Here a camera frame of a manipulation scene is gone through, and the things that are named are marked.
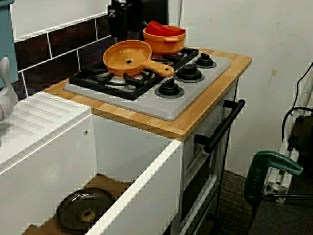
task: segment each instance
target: wooden countertop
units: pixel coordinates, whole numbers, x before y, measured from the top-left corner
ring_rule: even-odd
[[[231,85],[238,80],[240,75],[251,64],[251,58],[248,56],[201,48],[198,49],[200,50],[199,53],[204,52],[210,55],[230,59],[231,66],[174,121],[164,121],[155,117],[66,92],[63,90],[63,86],[66,82],[68,82],[68,80],[49,87],[45,89],[44,92],[88,105],[92,108],[92,113],[95,115],[174,140],[184,141],[203,119],[203,117],[205,117],[214,105],[220,101]]]

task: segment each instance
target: blue cabinet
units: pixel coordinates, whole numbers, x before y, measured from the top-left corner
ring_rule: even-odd
[[[18,80],[16,56],[14,48],[14,39],[12,31],[12,22],[10,14],[10,4],[15,0],[0,0],[0,60],[8,57],[10,60],[10,81]],[[3,81],[0,79],[0,88],[3,87]]]

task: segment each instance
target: orange pot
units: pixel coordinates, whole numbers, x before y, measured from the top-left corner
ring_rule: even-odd
[[[184,34],[173,37],[160,37],[146,33],[143,30],[145,42],[151,47],[152,53],[155,55],[172,55],[180,52],[184,48],[186,32]]]

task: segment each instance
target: orange frying pan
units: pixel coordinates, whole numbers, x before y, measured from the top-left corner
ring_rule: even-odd
[[[110,72],[117,76],[125,73],[129,76],[135,75],[149,69],[163,77],[174,74],[171,66],[164,65],[151,60],[151,47],[142,41],[127,40],[110,47],[103,55],[103,62]]]

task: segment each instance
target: red pepper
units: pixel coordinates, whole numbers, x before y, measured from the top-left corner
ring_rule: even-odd
[[[184,34],[185,29],[164,27],[163,25],[159,24],[156,21],[151,21],[146,28],[146,33],[149,33],[155,36],[171,37],[171,36],[178,36],[178,35]]]

